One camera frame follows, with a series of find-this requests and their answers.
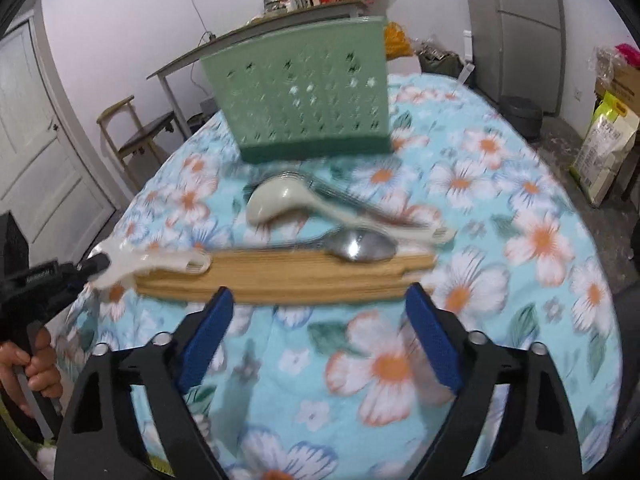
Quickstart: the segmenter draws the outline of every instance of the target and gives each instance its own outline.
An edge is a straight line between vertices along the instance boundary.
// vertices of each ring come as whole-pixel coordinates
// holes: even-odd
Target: wall
[[[240,27],[260,12],[262,0],[196,0],[205,24],[217,35]],[[146,77],[198,44],[202,25],[190,0],[42,0],[47,35],[60,78],[78,118],[106,164],[125,186],[101,140],[95,118],[130,94],[143,122],[170,109],[156,79]],[[463,53],[463,30],[469,28],[466,0],[375,0],[375,12],[386,12],[412,37],[436,38]],[[196,65],[196,81],[209,89]],[[203,92],[185,68],[169,78],[185,115],[197,113]],[[110,126],[117,144],[132,134],[126,117]],[[178,134],[159,139],[167,150]]]
[[[560,116],[581,136],[593,115],[595,72],[589,59],[596,46],[635,44],[609,0],[564,0],[566,70]]]

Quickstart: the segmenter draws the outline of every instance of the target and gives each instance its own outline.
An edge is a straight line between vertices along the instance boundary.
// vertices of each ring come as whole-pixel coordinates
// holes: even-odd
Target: human hand
[[[35,341],[35,355],[30,357],[14,343],[0,343],[0,383],[13,402],[29,416],[33,416],[14,373],[14,365],[24,366],[29,387],[44,397],[62,396],[60,372],[56,368],[56,351],[51,347],[51,334],[42,328]]]

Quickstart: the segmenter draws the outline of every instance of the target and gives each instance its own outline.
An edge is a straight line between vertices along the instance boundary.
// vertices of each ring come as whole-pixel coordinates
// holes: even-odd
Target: green plastic basket
[[[383,27],[313,23],[204,58],[242,160],[391,152]]]

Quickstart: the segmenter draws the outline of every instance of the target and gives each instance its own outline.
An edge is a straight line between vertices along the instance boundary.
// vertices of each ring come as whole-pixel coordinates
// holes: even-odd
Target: table
[[[466,329],[518,348],[547,345],[590,468],[608,444],[621,354],[589,233],[536,153],[478,95],[435,75],[390,76],[388,89],[392,156],[300,166],[400,216],[458,229],[438,250],[436,269],[418,279]],[[214,250],[334,227],[305,215],[278,228],[248,226],[243,187],[257,171],[239,160],[217,114],[149,181],[114,235],[145,248]],[[60,362],[77,375],[97,342],[140,346],[202,307],[138,297],[122,286],[102,303],[87,292],[56,341]],[[203,385],[188,396],[229,475],[406,478],[452,395],[423,352],[407,351],[413,332],[403,311],[402,302],[237,305]],[[486,461],[505,396],[496,389],[468,471]],[[133,398],[147,448],[161,458],[145,394],[137,387]]]
[[[287,27],[295,27],[297,25],[305,25],[306,23],[323,22],[325,20],[338,20],[340,18],[357,18],[361,16],[367,8],[367,4],[363,0],[346,0],[341,2],[334,2],[330,4],[324,4],[318,7],[311,7],[309,9],[299,9],[273,16],[263,20],[257,20],[251,22],[244,27],[237,28],[228,32],[224,36],[214,38],[209,43],[194,48],[190,52],[183,56],[174,59],[172,62],[163,66],[160,70],[153,72],[147,79],[157,77],[162,86],[162,90],[169,99],[171,108],[174,110],[180,129],[189,132],[189,126],[187,119],[184,117],[180,105],[175,98],[174,92],[171,90],[166,78],[170,74],[177,72],[181,68],[187,67],[199,59],[215,54],[216,52],[227,48],[241,41],[250,40],[269,32],[281,30]]]

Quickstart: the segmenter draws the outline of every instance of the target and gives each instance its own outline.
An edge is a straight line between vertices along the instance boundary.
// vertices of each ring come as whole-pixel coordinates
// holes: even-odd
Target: floral tablecloth
[[[578,425],[584,468],[603,455],[620,387],[620,342],[593,241],[536,153],[485,101],[440,76],[390,76],[391,156],[300,166],[406,218],[458,229],[421,282],[436,305],[495,342],[548,346]],[[239,160],[223,115],[175,152],[114,235],[140,247],[215,250],[314,237],[297,216],[255,229],[244,186],[264,167]],[[87,291],[57,349],[77,376],[97,342],[112,349],[173,331],[202,304]],[[188,405],[234,479],[406,478],[452,396],[421,352],[402,302],[310,308],[237,305]],[[164,456],[142,387],[133,393],[151,454]],[[498,388],[468,470],[484,464],[504,408]]]

